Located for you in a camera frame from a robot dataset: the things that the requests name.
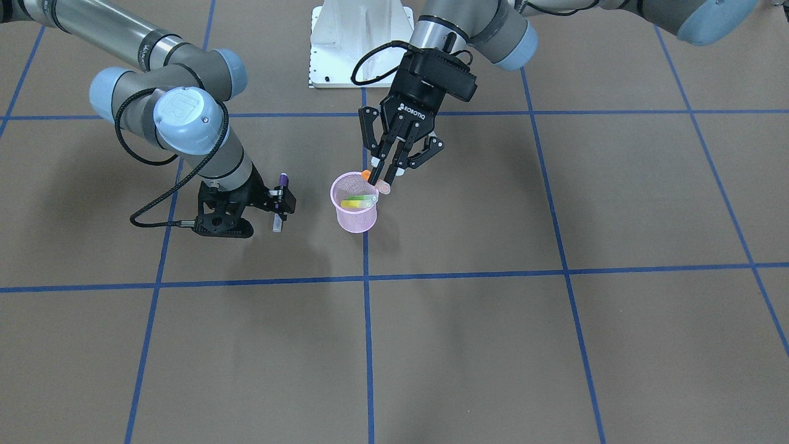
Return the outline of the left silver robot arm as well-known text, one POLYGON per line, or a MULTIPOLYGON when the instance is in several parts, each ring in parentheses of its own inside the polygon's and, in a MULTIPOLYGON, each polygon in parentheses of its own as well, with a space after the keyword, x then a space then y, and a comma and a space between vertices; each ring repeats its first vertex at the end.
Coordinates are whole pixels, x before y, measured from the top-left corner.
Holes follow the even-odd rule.
POLYGON ((361 175, 387 194, 398 175, 443 149, 435 119, 445 96, 467 103, 476 76, 462 54, 476 50, 495 67, 515 71, 538 48, 529 18, 569 17, 588 9, 623 10, 697 47, 718 42, 755 10, 755 1, 428 1, 411 37, 380 45, 353 67, 355 85, 391 78, 378 107, 358 115, 371 168, 361 175))

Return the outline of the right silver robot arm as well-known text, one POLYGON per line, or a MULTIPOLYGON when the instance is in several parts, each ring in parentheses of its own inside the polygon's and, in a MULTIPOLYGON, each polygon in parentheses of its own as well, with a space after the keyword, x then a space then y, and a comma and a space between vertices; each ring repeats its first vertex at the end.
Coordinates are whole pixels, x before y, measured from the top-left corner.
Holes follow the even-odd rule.
POLYGON ((180 228, 240 228, 251 206, 287 219, 296 207, 287 175, 265 186, 229 126, 226 102, 247 87, 242 59, 228 49, 203 50, 109 1, 3 1, 2 23, 36 22, 76 36, 125 61, 91 82, 96 114, 115 127, 122 148, 150 166, 183 159, 192 171, 130 217, 138 227, 147 211, 199 178, 199 212, 175 220, 180 228))

